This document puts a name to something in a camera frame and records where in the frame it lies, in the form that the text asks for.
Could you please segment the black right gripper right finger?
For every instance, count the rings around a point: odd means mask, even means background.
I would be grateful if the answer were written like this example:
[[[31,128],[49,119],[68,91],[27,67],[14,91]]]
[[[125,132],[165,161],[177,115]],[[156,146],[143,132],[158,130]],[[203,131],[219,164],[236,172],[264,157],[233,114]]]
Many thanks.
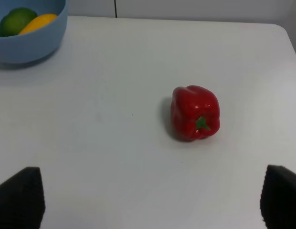
[[[283,166],[267,166],[260,210],[268,229],[296,229],[296,173]]]

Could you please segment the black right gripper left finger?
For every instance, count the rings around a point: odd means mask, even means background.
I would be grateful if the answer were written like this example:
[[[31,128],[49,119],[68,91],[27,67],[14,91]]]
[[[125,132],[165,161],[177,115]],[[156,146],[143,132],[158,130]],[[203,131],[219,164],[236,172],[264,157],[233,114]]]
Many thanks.
[[[39,229],[45,209],[39,167],[26,167],[0,184],[0,229]]]

